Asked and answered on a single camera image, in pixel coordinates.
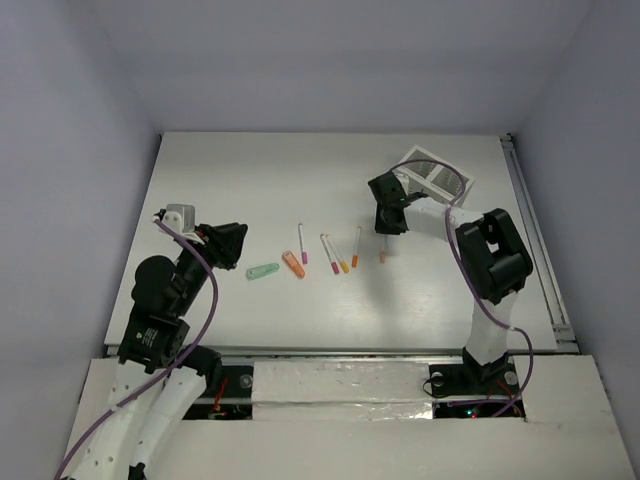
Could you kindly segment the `pink capped white marker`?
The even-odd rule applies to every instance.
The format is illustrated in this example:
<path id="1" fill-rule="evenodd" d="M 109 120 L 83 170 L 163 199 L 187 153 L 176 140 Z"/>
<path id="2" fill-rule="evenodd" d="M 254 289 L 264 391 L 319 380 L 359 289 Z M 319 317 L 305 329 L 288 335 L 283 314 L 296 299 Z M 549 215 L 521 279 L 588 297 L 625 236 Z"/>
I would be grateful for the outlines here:
<path id="1" fill-rule="evenodd" d="M 321 244 L 322 244 L 322 246 L 324 248 L 325 254 L 327 256 L 327 259 L 329 261 L 329 264 L 331 266 L 331 269 L 332 269 L 333 273 L 335 275 L 338 275 L 340 273 L 340 267 L 338 266 L 338 263 L 337 263 L 337 261 L 335 260 L 335 258 L 333 256 L 333 252 L 332 252 L 332 250 L 331 250 L 331 248 L 330 248 L 330 246 L 329 246 L 324 234 L 320 235 L 320 240 L 321 240 Z"/>

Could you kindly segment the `orange utility knife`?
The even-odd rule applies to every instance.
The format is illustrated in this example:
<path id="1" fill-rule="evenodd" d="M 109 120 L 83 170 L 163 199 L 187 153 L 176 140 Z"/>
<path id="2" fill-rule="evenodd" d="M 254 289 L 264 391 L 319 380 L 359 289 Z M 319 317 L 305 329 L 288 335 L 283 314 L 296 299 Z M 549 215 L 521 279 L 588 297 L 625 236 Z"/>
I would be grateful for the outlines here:
<path id="1" fill-rule="evenodd" d="M 282 254 L 282 260 L 298 279 L 304 279 L 306 277 L 304 268 L 291 251 L 285 251 Z"/>

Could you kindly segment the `purple capped white marker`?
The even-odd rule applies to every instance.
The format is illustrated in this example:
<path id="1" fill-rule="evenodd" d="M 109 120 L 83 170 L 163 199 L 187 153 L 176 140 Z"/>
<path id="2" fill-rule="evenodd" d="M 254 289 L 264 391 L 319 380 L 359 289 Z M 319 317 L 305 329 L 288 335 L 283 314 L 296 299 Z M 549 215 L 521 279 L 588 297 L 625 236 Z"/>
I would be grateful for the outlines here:
<path id="1" fill-rule="evenodd" d="M 299 248 L 300 248 L 300 253 L 301 253 L 302 264 L 303 265 L 307 265 L 308 264 L 308 252 L 307 252 L 306 245 L 305 245 L 304 225 L 302 223 L 298 223 L 297 232 L 298 232 L 298 240 L 299 240 Z"/>

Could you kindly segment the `green utility knife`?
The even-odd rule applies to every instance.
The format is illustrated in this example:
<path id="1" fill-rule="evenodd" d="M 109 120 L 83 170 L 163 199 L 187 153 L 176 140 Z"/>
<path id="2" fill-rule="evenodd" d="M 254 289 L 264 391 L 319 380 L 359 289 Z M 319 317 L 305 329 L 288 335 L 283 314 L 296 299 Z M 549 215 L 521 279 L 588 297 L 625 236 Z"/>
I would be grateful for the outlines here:
<path id="1" fill-rule="evenodd" d="M 278 263 L 268 263 L 251 267 L 246 270 L 246 278 L 250 281 L 261 279 L 278 272 L 279 269 L 280 265 Z"/>

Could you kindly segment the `yellow capped white marker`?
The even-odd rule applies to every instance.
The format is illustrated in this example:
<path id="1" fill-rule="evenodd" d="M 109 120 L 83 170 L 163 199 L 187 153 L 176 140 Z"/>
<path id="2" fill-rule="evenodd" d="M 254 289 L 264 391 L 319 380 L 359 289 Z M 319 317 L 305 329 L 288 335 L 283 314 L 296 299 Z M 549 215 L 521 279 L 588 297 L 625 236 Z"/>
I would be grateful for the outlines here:
<path id="1" fill-rule="evenodd" d="M 339 266 L 339 268 L 342 270 L 343 273 L 348 274 L 349 273 L 349 267 L 347 266 L 346 262 L 344 261 L 341 253 L 339 252 L 337 246 L 335 245 L 333 239 L 331 238 L 331 236 L 329 234 L 325 235 L 326 241 L 329 244 L 329 247 L 337 261 L 337 264 Z"/>

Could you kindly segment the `orange capped white marker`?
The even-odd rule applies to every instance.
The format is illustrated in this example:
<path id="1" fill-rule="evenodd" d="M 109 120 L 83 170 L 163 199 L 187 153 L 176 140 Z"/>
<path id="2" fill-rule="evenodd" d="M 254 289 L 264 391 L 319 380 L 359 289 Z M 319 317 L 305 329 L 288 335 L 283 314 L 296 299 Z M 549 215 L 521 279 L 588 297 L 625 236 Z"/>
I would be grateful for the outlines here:
<path id="1" fill-rule="evenodd" d="M 351 257 L 352 269 L 357 268 L 358 262 L 359 262 L 359 246 L 360 246 L 361 232 L 362 232 L 362 227 L 358 226 L 356 228 L 353 249 L 352 249 L 352 257 Z"/>

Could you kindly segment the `aluminium side rail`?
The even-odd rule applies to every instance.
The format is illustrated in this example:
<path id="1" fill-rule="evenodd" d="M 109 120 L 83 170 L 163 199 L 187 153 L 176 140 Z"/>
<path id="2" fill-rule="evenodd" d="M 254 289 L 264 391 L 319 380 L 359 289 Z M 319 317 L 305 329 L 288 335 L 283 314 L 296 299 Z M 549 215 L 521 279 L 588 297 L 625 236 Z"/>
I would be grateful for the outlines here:
<path id="1" fill-rule="evenodd" d="M 580 348 L 567 314 L 564 300 L 551 265 L 528 188 L 522 173 L 512 134 L 500 136 L 505 162 L 524 223 L 538 283 L 550 317 L 557 350 L 560 354 L 579 354 Z"/>

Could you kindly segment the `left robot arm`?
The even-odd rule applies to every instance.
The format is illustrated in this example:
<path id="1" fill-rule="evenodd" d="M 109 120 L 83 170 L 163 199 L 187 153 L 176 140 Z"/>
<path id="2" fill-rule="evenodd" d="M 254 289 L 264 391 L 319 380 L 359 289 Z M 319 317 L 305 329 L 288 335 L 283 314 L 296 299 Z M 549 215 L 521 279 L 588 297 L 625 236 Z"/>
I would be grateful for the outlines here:
<path id="1" fill-rule="evenodd" d="M 182 251 L 176 260 L 156 255 L 137 267 L 107 409 L 66 454 L 59 479 L 152 478 L 189 408 L 221 384 L 220 354 L 198 339 L 187 343 L 184 318 L 204 283 L 217 282 L 215 269 L 237 266 L 248 227 L 153 221 Z"/>

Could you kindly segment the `white foam front block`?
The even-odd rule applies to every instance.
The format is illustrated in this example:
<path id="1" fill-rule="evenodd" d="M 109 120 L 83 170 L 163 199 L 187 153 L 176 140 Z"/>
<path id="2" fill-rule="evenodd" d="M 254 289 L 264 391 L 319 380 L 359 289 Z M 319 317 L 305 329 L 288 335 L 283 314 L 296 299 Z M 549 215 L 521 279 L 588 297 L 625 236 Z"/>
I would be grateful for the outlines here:
<path id="1" fill-rule="evenodd" d="M 428 365 L 409 361 L 261 361 L 254 366 L 258 421 L 430 420 Z"/>

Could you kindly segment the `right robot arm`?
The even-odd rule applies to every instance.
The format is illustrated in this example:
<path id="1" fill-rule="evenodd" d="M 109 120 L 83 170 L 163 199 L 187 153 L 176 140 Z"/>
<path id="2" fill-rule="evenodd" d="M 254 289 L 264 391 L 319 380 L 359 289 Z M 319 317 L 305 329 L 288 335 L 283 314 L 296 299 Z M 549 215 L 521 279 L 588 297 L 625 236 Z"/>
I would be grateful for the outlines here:
<path id="1" fill-rule="evenodd" d="M 501 208 L 477 213 L 405 191 L 392 172 L 368 182 L 376 201 L 374 229 L 382 235 L 424 233 L 449 244 L 474 298 L 462 362 L 430 369 L 428 394 L 436 399 L 484 395 L 508 369 L 507 334 L 533 261 L 510 216 Z"/>

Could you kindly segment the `white slotted organizer box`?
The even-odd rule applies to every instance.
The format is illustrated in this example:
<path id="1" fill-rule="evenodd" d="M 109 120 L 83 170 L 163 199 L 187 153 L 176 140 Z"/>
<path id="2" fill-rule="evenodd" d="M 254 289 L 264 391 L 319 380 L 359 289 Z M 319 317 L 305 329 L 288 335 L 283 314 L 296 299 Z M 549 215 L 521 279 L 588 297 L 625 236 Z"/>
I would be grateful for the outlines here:
<path id="1" fill-rule="evenodd" d="M 436 201 L 462 207 L 475 178 L 459 167 L 415 145 L 393 169 L 405 192 L 427 194 Z"/>

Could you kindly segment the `peach capped white marker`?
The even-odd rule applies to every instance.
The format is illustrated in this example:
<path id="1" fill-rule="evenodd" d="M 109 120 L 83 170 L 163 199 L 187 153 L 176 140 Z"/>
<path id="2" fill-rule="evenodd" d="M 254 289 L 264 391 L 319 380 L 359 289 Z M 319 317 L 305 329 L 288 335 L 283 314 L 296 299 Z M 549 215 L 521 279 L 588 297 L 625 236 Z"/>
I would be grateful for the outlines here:
<path id="1" fill-rule="evenodd" d="M 387 245 L 387 237 L 386 235 L 382 235 L 380 238 L 379 245 L 379 262 L 384 264 L 386 261 L 386 245 Z"/>

